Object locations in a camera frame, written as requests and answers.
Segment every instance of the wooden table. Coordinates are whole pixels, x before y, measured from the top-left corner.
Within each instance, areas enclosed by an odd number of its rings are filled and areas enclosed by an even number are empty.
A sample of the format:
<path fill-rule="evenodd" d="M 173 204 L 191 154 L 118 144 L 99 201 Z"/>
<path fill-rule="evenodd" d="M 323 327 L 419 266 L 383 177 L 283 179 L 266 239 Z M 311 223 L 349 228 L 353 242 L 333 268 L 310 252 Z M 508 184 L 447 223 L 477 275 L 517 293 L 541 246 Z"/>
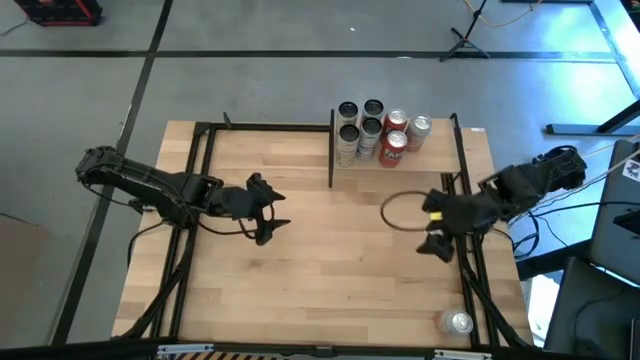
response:
<path fill-rule="evenodd" d="M 184 171 L 194 124 L 168 123 L 156 167 Z M 292 223 L 278 229 L 263 247 L 242 235 L 198 231 L 179 337 L 208 342 L 468 347 L 468 337 L 442 335 L 434 323 L 439 311 L 463 308 L 456 260 L 445 264 L 435 256 L 417 254 L 425 234 L 395 232 L 379 216 L 379 205 L 389 194 L 441 189 L 440 172 L 459 171 L 450 122 L 434 122 L 434 133 L 421 150 L 425 156 L 409 154 L 396 170 L 381 168 L 375 161 L 336 167 L 332 189 L 327 186 L 328 136 L 216 132 L 210 175 L 244 187 L 251 173 L 262 173 L 274 190 L 287 197 L 275 203 L 277 217 Z M 494 172 L 487 135 L 483 129 L 463 129 L 463 139 L 475 184 Z M 196 161 L 196 169 L 201 161 L 201 157 Z M 388 216 L 403 225 L 425 224 L 422 201 L 399 198 L 389 206 Z M 237 223 L 228 219 L 201 219 L 219 230 L 237 230 Z M 140 227 L 158 221 L 157 214 L 146 214 Z M 114 335 L 126 331 L 156 295 L 170 233 L 169 226 L 162 226 L 138 238 Z M 518 333 L 531 341 L 511 243 L 490 232 L 484 254 L 494 301 Z M 163 333 L 168 331 L 172 301 Z M 477 299 L 476 309 L 476 326 L 486 343 Z"/>

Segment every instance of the tripod stand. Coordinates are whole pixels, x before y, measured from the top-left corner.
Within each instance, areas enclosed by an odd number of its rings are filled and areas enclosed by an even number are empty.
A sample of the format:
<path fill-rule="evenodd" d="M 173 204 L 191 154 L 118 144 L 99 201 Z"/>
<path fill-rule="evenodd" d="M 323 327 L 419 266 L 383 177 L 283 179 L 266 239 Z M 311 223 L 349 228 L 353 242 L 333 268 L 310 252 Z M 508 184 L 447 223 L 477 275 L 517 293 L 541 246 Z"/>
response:
<path fill-rule="evenodd" d="M 466 35 L 462 36 L 462 34 L 458 30 L 456 30 L 456 28 L 451 28 L 451 31 L 453 31 L 453 33 L 456 34 L 456 36 L 458 36 L 458 43 L 455 44 L 451 48 L 451 50 L 449 50 L 449 52 L 447 52 L 445 55 L 442 55 L 442 57 L 440 58 L 440 62 L 445 62 L 449 60 L 451 57 L 453 57 L 453 55 L 455 55 L 455 53 L 458 50 L 462 48 L 473 48 L 476 51 L 478 51 L 480 55 L 482 55 L 482 57 L 484 57 L 485 59 L 488 59 L 491 57 L 489 56 L 489 54 L 487 54 L 487 52 L 480 49 L 474 43 L 469 41 L 469 35 L 471 35 L 471 31 L 473 30 L 473 27 L 476 26 L 476 22 L 478 21 L 478 18 L 482 14 L 482 9 L 484 9 L 484 6 L 486 5 L 486 3 L 487 3 L 487 0 L 482 0 L 482 4 L 480 5 L 480 8 L 478 8 L 478 10 L 473 12 L 473 21 L 471 22 L 471 26 L 469 26 L 469 30 L 467 30 Z"/>

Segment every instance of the concrete floor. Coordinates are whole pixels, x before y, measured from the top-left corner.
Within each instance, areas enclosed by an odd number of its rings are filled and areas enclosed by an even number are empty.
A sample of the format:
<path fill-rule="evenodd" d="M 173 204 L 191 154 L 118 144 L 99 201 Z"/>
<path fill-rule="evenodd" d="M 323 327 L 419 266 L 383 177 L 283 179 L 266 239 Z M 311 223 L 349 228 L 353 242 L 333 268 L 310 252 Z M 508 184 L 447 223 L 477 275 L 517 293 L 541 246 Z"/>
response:
<path fill-rule="evenodd" d="M 633 44 L 640 35 L 616 1 L 597 4 L 638 71 Z M 146 50 L 162 3 L 102 1 L 106 19 L 96 28 L 28 24 L 0 38 L 0 49 Z M 502 22 L 527 8 L 489 0 L 486 17 Z M 12 2 L 0 3 L 0 29 L 23 16 Z M 466 28 L 470 17 L 462 0 L 176 0 L 160 48 L 444 51 L 454 42 L 449 28 Z M 473 40 L 488 51 L 608 51 L 585 5 L 543 4 L 508 27 L 479 24 Z M 15 309 L 25 319 L 16 329 L 20 335 L 3 346 L 47 341 L 95 203 L 73 169 L 84 149 L 117 140 L 142 62 L 0 57 L 0 212 L 51 234 L 36 264 L 33 301 Z M 542 128 L 549 122 L 598 124 L 634 101 L 613 62 L 156 59 L 127 156 L 153 164 L 168 120 L 221 121 L 227 111 L 237 122 L 324 123 L 341 101 L 368 98 L 434 117 L 457 112 L 463 126 L 487 129 L 498 168 L 560 144 L 583 153 L 611 144 L 607 138 L 551 138 Z M 588 177 L 606 170 L 609 154 L 588 159 Z M 594 185 L 558 206 L 599 199 L 601 191 L 601 184 Z M 589 237 L 595 209 L 553 215 L 548 220 L 556 233 L 575 242 Z M 127 243 L 138 223 L 133 211 L 111 206 L 70 341 L 109 337 L 126 276 Z M 520 238 L 531 230 L 523 221 L 511 233 Z M 543 227 L 536 253 L 560 246 Z"/>

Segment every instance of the black metal frame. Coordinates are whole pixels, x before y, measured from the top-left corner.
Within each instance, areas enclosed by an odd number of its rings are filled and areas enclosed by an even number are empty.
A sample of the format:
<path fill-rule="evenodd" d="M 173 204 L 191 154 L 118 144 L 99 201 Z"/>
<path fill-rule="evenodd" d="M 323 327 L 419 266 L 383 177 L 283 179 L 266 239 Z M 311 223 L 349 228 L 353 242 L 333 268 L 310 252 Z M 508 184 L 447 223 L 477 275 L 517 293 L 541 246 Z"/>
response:
<path fill-rule="evenodd" d="M 306 132 L 329 132 L 329 171 L 328 180 L 329 186 L 332 183 L 333 177 L 333 140 L 334 140 L 334 111 L 331 111 L 331 121 L 329 125 L 288 125 L 288 124 L 254 124 L 254 123 L 237 123 L 232 124 L 227 114 L 224 114 L 224 123 L 196 123 L 192 138 L 192 143 L 189 151 L 189 157 L 187 159 L 186 170 L 193 171 L 195 167 L 195 159 L 197 156 L 198 145 L 201 142 L 201 137 L 205 133 L 208 133 L 207 143 L 205 146 L 206 153 L 204 154 L 204 160 L 201 167 L 201 173 L 209 173 L 213 147 L 215 141 L 215 134 L 218 130 L 245 130 L 245 131 L 306 131 Z M 471 183 L 469 178 L 469 170 L 467 167 L 466 156 L 464 154 L 464 144 L 462 138 L 462 129 L 460 128 L 457 115 L 453 113 L 451 115 L 451 124 L 454 129 L 454 140 L 456 142 L 456 149 L 458 152 L 458 161 L 460 163 L 460 172 L 455 176 L 451 173 L 443 173 L 441 175 L 442 187 L 449 194 L 455 194 L 455 181 L 459 179 L 461 181 L 464 194 L 471 193 Z M 167 272 L 170 272 L 173 264 L 175 263 L 175 255 L 177 253 L 178 241 L 180 238 L 179 232 L 172 232 L 172 239 L 170 241 L 167 257 L 165 259 L 165 267 L 163 271 L 163 283 L 166 283 Z M 194 229 L 189 230 L 189 236 L 185 244 L 185 253 L 190 253 L 193 256 L 193 252 L 188 252 L 187 247 L 193 250 L 195 245 L 196 232 Z M 460 260 L 460 272 L 462 282 L 462 292 L 465 302 L 465 309 L 476 322 L 475 304 L 473 300 L 473 293 L 469 281 L 469 274 L 466 270 L 463 270 L 464 264 L 469 264 L 467 259 L 467 237 L 458 237 L 455 239 L 457 244 L 458 259 Z M 480 287 L 486 295 L 483 295 L 484 299 L 481 301 L 490 301 L 490 289 L 489 280 L 486 273 L 486 264 L 482 253 L 482 242 L 477 237 L 471 237 L 471 243 L 473 249 L 471 252 L 474 254 L 476 262 L 476 271 L 478 274 L 478 280 Z M 188 266 L 191 266 L 191 259 L 187 261 Z M 168 337 L 161 337 L 160 323 L 162 322 L 162 313 L 159 311 L 157 317 L 153 320 L 154 325 L 152 328 L 152 336 L 148 339 L 131 339 L 131 338 L 115 338 L 111 341 L 93 342 L 84 344 L 53 344 L 53 346 L 44 347 L 30 347 L 21 349 L 9 349 L 0 350 L 0 359 L 40 359 L 43 357 L 50 359 L 64 358 L 64 359 L 86 359 L 88 354 L 93 355 L 92 358 L 125 358 L 133 356 L 143 356 L 151 358 L 156 355 L 158 349 L 162 346 L 170 344 L 194 344 L 204 343 L 211 344 L 211 347 L 215 347 L 215 351 L 220 352 L 244 352 L 244 353 L 280 353 L 280 354 L 304 354 L 315 357 L 328 358 L 338 355 L 371 355 L 371 356 L 416 356 L 424 357 L 426 359 L 434 358 L 437 355 L 444 355 L 444 351 L 463 351 L 474 353 L 488 353 L 494 356 L 519 356 L 523 359 L 538 359 L 541 356 L 541 352 L 537 352 L 532 349 L 517 348 L 517 347 L 502 347 L 500 346 L 499 337 L 497 334 L 496 326 L 493 323 L 493 317 L 487 309 L 485 309 L 485 319 L 487 323 L 487 330 L 489 335 L 489 345 L 480 344 L 480 337 L 478 329 L 474 329 L 470 334 L 471 348 L 470 349 L 442 349 L 431 347 L 366 347 L 366 346 L 341 346 L 341 345 L 285 345 L 285 344 L 260 344 L 260 343 L 212 343 L 211 341 L 182 341 L 178 339 L 178 332 L 180 326 L 180 320 L 182 317 L 182 311 L 184 307 L 184 299 L 186 296 L 188 282 L 188 269 L 179 280 L 178 290 L 176 292 L 176 302 L 172 312 L 171 325 L 169 329 Z M 566 354 L 553 354 L 545 353 L 546 358 L 562 358 L 562 359 L 578 359 L 579 357 L 573 357 Z"/>
<path fill-rule="evenodd" d="M 331 116 L 333 119 L 334 111 L 331 110 Z M 224 122 L 222 123 L 204 123 L 198 122 L 195 124 L 193 137 L 191 139 L 191 146 L 189 148 L 189 156 L 187 158 L 187 164 L 185 171 L 188 173 L 192 173 L 195 167 L 196 157 L 198 156 L 198 146 L 200 144 L 202 136 L 207 133 L 207 143 L 205 145 L 205 153 L 201 166 L 200 173 L 203 175 L 208 175 L 209 170 L 212 163 L 213 157 L 213 147 L 215 144 L 215 135 L 218 130 L 234 130 L 234 131 L 304 131 L 304 132 L 328 132 L 329 138 L 333 139 L 333 134 L 331 132 L 333 125 L 319 125 L 319 124 L 261 124 L 261 123 L 232 123 L 229 115 L 224 112 L 223 113 Z M 333 153 L 333 147 L 329 146 L 329 153 Z M 329 164 L 328 164 L 328 182 L 331 185 L 332 182 L 332 174 L 333 172 L 333 156 L 329 156 Z M 182 312 L 184 309 L 185 297 L 187 293 L 187 283 L 189 281 L 189 272 L 191 269 L 191 261 L 193 257 L 193 250 L 195 248 L 195 241 L 197 238 L 198 227 L 195 226 L 192 229 L 188 230 L 187 240 L 185 243 L 185 253 L 191 254 L 191 257 L 187 259 L 187 268 L 182 277 L 180 278 L 176 297 L 173 307 L 173 312 L 171 315 L 171 322 L 169 325 L 169 338 L 176 338 L 180 332 L 180 324 L 182 321 Z M 171 276 L 175 263 L 178 245 L 180 241 L 182 231 L 174 228 L 171 232 L 171 237 L 169 241 L 169 248 L 167 250 L 167 256 L 165 258 L 165 264 L 162 272 L 162 280 L 160 286 L 166 285 L 168 283 L 168 279 Z M 163 303 L 160 307 L 160 310 L 155 315 L 154 319 L 151 323 L 151 332 L 150 337 L 158 337 L 161 334 L 161 326 L 162 319 L 164 317 L 164 306 Z"/>
<path fill-rule="evenodd" d="M 462 128 L 460 128 L 460 123 L 458 122 L 458 114 L 451 114 L 451 122 L 453 124 L 453 135 L 456 141 L 456 151 L 458 152 L 458 162 L 460 163 L 460 173 L 456 175 L 455 178 L 460 177 L 462 182 L 462 193 L 464 195 L 471 195 L 471 178 L 469 176 L 469 168 L 467 166 L 467 158 L 464 154 L 464 143 L 462 138 Z M 450 190 L 455 194 L 455 186 L 454 179 L 451 176 L 450 182 Z M 465 250 L 466 256 L 466 239 L 464 241 L 459 241 L 458 247 L 462 244 L 463 249 Z M 478 236 L 471 236 L 471 244 L 473 246 L 472 252 L 474 261 L 476 263 L 476 271 L 478 272 L 478 280 L 480 281 L 480 285 L 483 290 L 487 293 L 489 298 L 491 298 L 491 289 L 489 286 L 489 277 L 487 275 L 487 266 L 484 261 L 484 253 L 482 251 L 482 239 Z M 487 323 L 487 331 L 489 335 L 489 344 L 498 346 L 500 344 L 500 338 L 498 336 L 498 330 L 496 325 L 493 322 L 492 317 L 490 316 L 487 309 L 485 309 L 485 320 Z"/>
<path fill-rule="evenodd" d="M 640 126 L 627 126 L 640 117 L 640 99 L 602 125 L 549 124 L 549 135 L 634 136 L 640 134 Z"/>

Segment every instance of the black floor line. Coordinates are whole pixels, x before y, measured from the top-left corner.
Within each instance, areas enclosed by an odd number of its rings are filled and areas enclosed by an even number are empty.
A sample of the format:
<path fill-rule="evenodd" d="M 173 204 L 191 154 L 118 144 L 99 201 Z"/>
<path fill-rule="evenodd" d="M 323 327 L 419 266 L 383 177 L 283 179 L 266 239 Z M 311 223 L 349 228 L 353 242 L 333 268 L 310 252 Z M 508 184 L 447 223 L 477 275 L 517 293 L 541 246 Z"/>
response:
<path fill-rule="evenodd" d="M 547 0 L 549 2 L 576 3 L 575 1 Z M 499 60 L 548 60 L 562 62 L 590 62 L 590 63 L 617 63 L 622 71 L 627 83 L 632 89 L 636 98 L 640 98 L 638 83 L 634 79 L 631 70 L 622 57 L 613 37 L 610 34 L 602 14 L 595 3 L 584 0 L 580 3 L 588 4 L 598 26 L 603 32 L 611 52 L 489 52 L 493 59 Z M 0 57 L 68 57 L 68 58 L 144 58 L 144 64 L 136 85 L 129 113 L 123 126 L 122 133 L 118 139 L 116 148 L 121 154 L 125 154 L 131 135 L 138 117 L 140 105 L 149 81 L 153 63 L 156 58 L 415 58 L 415 59 L 437 59 L 446 51 L 338 51 L 338 50 L 283 50 L 283 51 L 262 51 L 262 50 L 215 50 L 215 51 L 172 51 L 158 50 L 162 40 L 167 20 L 173 0 L 165 0 L 160 13 L 160 18 L 156 26 L 149 49 L 144 50 L 10 50 L 0 49 Z M 460 52 L 455 58 L 474 59 L 478 58 L 475 52 Z M 113 187 L 105 187 L 103 195 L 111 197 Z M 85 233 L 85 240 L 82 245 L 82 252 L 78 261 L 78 266 L 71 282 L 68 295 L 59 317 L 58 325 L 55 329 L 52 344 L 64 344 L 71 330 L 73 318 L 77 310 L 82 291 L 86 283 L 91 263 L 98 246 L 98 241 L 109 209 L 109 201 L 100 198 L 97 202 L 90 224 Z"/>
<path fill-rule="evenodd" d="M 127 119 L 122 128 L 120 138 L 118 139 L 118 142 L 116 144 L 116 150 L 120 154 L 124 155 L 127 151 L 127 147 L 131 139 L 131 134 L 133 133 L 133 128 L 135 126 L 138 112 L 140 110 L 140 105 L 142 103 L 142 98 L 144 97 L 147 83 L 149 82 L 151 69 L 153 68 L 155 52 L 158 49 L 160 40 L 162 39 L 162 34 L 166 27 L 167 19 L 169 18 L 169 12 L 171 11 L 172 3 L 172 0 L 165 0 L 164 2 L 162 12 L 160 13 L 160 19 L 158 20 L 158 25 L 156 26 L 156 30 L 153 35 L 153 40 L 151 41 L 149 51 L 147 52 L 144 64 L 142 65 L 140 77 L 138 78 L 138 83 L 136 84 L 133 98 L 131 99 Z M 110 201 L 107 200 L 107 198 L 111 198 L 113 196 L 113 192 L 113 187 L 105 186 L 102 191 L 104 197 L 100 197 L 97 200 L 98 206 L 96 207 L 95 212 L 93 213 L 93 216 L 91 218 L 91 222 L 88 225 L 84 244 L 82 245 L 82 253 L 78 261 L 78 266 L 75 269 L 73 280 L 71 281 L 65 303 L 62 307 L 58 325 L 56 326 L 55 332 L 53 334 L 53 339 L 51 342 L 52 345 L 65 344 L 67 342 L 67 338 L 69 337 L 69 331 L 71 331 L 73 319 L 78 309 L 78 305 L 80 304 L 82 291 L 86 284 L 87 277 L 89 276 L 91 263 L 93 262 L 93 257 L 95 255 L 96 249 L 98 248 L 98 242 L 100 240 L 102 228 L 104 227 L 104 223 L 107 218 L 107 212 L 110 205 Z"/>
<path fill-rule="evenodd" d="M 447 51 L 378 51 L 378 50 L 160 50 L 158 58 L 413 58 L 439 59 Z M 594 60 L 611 63 L 615 54 L 609 52 L 561 51 L 491 51 L 493 59 L 530 60 Z M 476 52 L 459 52 L 456 58 L 480 59 Z"/>
<path fill-rule="evenodd" d="M 439 59 L 446 51 L 384 51 L 384 50 L 0 50 L 0 57 L 64 57 L 64 58 L 413 58 Z M 611 63 L 616 54 L 589 51 L 490 51 L 499 60 L 559 60 Z M 458 52 L 458 59 L 483 59 L 476 52 Z"/>
<path fill-rule="evenodd" d="M 146 50 L 35 50 L 0 49 L 0 57 L 145 58 Z"/>

